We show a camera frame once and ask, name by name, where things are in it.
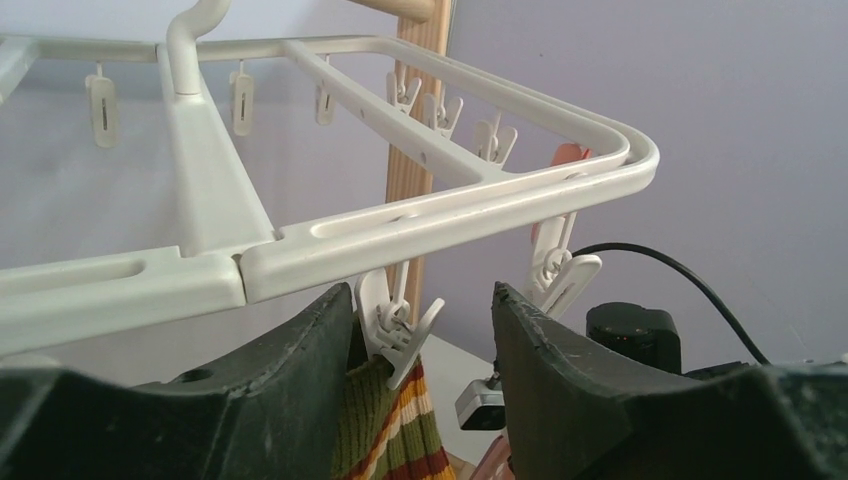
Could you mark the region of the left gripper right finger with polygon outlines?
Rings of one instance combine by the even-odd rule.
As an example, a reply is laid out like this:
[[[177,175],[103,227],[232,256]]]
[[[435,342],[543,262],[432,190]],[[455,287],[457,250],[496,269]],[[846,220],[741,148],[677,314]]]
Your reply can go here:
[[[749,366],[701,381],[622,356],[511,285],[492,323],[519,479],[843,479],[847,368]]]

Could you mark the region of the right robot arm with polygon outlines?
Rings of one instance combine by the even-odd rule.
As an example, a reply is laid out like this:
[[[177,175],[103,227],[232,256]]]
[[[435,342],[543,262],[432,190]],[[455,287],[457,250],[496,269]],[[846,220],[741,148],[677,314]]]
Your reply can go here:
[[[670,313],[627,302],[610,302],[586,313],[586,336],[649,367],[695,380],[709,380],[750,366],[732,361],[684,372],[682,347]]]

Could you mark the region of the olive orange striped sock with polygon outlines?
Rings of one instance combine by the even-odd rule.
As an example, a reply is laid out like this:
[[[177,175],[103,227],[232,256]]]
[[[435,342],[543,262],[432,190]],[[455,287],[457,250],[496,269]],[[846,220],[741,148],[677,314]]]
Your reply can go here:
[[[346,374],[332,479],[454,479],[423,364],[396,389],[389,363],[374,357]]]

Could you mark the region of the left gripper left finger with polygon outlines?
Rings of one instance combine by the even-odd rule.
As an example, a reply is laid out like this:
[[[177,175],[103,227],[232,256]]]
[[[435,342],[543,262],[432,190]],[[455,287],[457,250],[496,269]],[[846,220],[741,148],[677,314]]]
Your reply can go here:
[[[5,479],[327,479],[349,344],[350,287],[168,383],[70,369],[1,372]]]

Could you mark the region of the white plastic clip hanger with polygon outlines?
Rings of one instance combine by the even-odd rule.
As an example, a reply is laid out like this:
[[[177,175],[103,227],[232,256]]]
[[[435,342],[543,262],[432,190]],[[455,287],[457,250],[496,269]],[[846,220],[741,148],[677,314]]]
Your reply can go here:
[[[629,201],[656,145],[539,87],[622,80],[626,1],[480,1],[460,59],[350,1],[1,5],[1,353],[166,380],[319,289]],[[389,148],[433,176],[388,203]]]

